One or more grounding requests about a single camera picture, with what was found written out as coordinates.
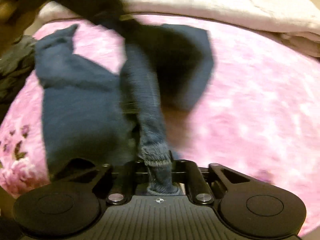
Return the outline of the blue denim jeans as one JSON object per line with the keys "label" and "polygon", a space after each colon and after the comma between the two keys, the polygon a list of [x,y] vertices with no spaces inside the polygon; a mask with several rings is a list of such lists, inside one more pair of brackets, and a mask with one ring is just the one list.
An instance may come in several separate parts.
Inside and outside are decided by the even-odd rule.
{"label": "blue denim jeans", "polygon": [[38,40],[35,70],[44,90],[42,132],[51,181],[90,165],[147,166],[147,194],[178,196],[161,105],[190,111],[214,68],[207,31],[145,25],[124,42],[119,72],[74,52],[77,25]]}

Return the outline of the pink floral bed sheet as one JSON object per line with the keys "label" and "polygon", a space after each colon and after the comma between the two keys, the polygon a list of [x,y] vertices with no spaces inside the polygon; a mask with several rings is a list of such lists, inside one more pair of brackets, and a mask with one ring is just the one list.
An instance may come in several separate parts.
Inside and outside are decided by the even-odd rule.
{"label": "pink floral bed sheet", "polygon": [[[188,115],[163,110],[170,146],[199,166],[220,163],[291,191],[306,205],[304,236],[319,226],[319,61],[246,29],[187,17],[139,15],[145,24],[206,29],[215,69]],[[85,20],[50,22],[41,39],[78,24],[75,53],[117,73],[123,39]],[[33,72],[1,125],[1,187],[12,196],[48,183],[42,87]],[[22,159],[14,148],[22,142]]]}

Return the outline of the black jacket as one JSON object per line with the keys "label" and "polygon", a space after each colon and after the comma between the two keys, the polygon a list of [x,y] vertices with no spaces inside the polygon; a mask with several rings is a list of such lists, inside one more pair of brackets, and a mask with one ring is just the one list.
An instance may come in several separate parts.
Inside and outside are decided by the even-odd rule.
{"label": "black jacket", "polygon": [[6,116],[32,70],[44,90],[74,87],[88,92],[90,110],[105,113],[108,106],[119,105],[116,76],[93,62],[86,70],[76,63],[67,68],[59,59],[42,57],[40,46],[23,32],[35,18],[44,23],[84,18],[129,37],[141,25],[124,16],[120,0],[1,0],[1,117]]}

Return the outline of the white rolled duvet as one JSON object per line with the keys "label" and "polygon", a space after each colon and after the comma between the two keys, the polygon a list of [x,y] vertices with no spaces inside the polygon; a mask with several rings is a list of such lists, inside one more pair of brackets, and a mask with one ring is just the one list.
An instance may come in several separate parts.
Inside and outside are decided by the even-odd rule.
{"label": "white rolled duvet", "polygon": [[319,57],[319,9],[310,0],[121,0],[131,14],[167,14],[278,33],[286,46]]}

